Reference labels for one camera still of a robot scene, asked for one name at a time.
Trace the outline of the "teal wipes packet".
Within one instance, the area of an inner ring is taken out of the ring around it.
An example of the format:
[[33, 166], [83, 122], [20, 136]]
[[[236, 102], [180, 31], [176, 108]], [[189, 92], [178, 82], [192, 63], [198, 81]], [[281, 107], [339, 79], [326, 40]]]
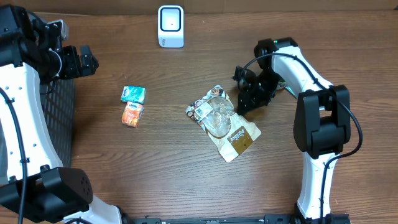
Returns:
[[290, 87], [285, 87], [285, 89], [292, 95], [292, 96], [294, 96], [295, 98], [297, 98], [297, 95], [293, 92], [293, 90], [290, 88]]

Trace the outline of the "beige pouch bag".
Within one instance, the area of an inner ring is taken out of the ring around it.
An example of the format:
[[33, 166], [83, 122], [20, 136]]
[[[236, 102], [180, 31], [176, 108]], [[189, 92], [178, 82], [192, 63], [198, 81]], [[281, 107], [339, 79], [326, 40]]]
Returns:
[[190, 104], [185, 113], [208, 135], [226, 162], [241, 155], [261, 135], [255, 123], [235, 112], [220, 85]]

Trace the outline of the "green tissue packet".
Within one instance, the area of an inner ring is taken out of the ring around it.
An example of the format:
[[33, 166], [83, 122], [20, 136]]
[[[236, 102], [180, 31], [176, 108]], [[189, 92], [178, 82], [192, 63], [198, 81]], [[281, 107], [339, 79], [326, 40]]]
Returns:
[[122, 102], [133, 102], [144, 104], [146, 89], [140, 86], [124, 86], [121, 94]]

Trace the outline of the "orange tissue packet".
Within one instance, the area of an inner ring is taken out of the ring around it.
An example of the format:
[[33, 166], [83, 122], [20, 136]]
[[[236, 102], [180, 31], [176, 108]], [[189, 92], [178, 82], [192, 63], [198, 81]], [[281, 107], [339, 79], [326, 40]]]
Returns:
[[143, 111], [144, 107], [142, 104], [127, 102], [121, 118], [122, 124], [133, 128], [138, 127]]

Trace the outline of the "green lid jar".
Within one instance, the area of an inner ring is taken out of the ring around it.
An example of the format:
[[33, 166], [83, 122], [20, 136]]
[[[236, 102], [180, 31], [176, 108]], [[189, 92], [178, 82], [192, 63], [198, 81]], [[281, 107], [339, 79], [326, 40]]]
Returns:
[[277, 83], [277, 88], [276, 90], [282, 90], [286, 87], [286, 82], [283, 79], [280, 79]]

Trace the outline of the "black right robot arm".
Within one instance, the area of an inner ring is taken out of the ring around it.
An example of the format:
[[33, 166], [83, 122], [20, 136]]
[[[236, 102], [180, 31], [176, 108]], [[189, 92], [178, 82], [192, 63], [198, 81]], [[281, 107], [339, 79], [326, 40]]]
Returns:
[[348, 89], [320, 76], [291, 37], [260, 40], [254, 60], [260, 74], [245, 65], [236, 67], [233, 76], [238, 83], [239, 115], [268, 105], [280, 83], [297, 99], [293, 133], [303, 153], [303, 176], [289, 222], [350, 223], [348, 215], [333, 214], [329, 204], [333, 170], [351, 136]]

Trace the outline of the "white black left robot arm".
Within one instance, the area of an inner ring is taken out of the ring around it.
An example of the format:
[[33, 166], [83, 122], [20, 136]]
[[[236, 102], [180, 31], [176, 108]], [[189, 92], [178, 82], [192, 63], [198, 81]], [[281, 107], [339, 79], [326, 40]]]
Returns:
[[63, 165], [50, 139], [40, 86], [93, 75], [99, 65], [88, 46], [63, 46], [67, 36], [61, 20], [48, 23], [23, 7], [1, 7], [1, 126], [8, 153], [1, 205], [20, 222], [129, 223], [119, 207], [93, 194], [83, 170]]

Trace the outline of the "white barcode scanner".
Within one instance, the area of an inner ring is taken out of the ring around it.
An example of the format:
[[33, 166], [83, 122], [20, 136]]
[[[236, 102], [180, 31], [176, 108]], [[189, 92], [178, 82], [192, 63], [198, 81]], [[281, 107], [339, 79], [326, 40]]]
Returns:
[[163, 48], [184, 46], [184, 10], [178, 5], [160, 6], [157, 13], [157, 35]]

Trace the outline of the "grey plastic basket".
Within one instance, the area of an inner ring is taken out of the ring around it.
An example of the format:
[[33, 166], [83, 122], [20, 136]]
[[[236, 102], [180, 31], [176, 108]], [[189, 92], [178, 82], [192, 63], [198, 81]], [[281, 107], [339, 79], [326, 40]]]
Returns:
[[1, 183], [70, 167], [75, 85], [37, 77], [1, 78]]

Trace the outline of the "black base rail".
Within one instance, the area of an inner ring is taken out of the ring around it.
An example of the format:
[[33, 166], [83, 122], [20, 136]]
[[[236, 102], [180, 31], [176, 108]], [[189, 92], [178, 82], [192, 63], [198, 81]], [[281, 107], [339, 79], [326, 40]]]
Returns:
[[192, 218], [161, 220], [160, 218], [135, 218], [134, 224], [350, 224], [349, 215], [327, 215], [322, 221], [301, 218], [298, 215], [264, 215], [263, 217]]

